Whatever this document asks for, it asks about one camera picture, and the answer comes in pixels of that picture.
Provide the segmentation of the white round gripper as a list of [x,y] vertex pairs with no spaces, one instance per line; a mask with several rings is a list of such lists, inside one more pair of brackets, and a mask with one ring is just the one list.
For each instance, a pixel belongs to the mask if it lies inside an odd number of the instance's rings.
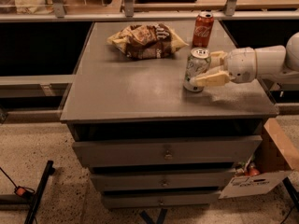
[[223,50],[212,51],[210,58],[211,68],[224,65],[226,59],[229,73],[219,71],[215,74],[201,74],[192,77],[190,84],[194,87],[224,86],[230,81],[234,83],[250,83],[256,78],[256,52],[252,48],[233,49],[229,54]]

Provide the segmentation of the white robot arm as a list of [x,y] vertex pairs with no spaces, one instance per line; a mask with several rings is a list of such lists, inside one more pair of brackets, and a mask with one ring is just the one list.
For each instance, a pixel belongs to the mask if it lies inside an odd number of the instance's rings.
[[204,74],[192,77],[195,87],[223,86],[228,82],[250,83],[268,79],[276,83],[297,84],[299,73],[299,33],[291,36],[286,46],[253,49],[250,47],[218,51]]

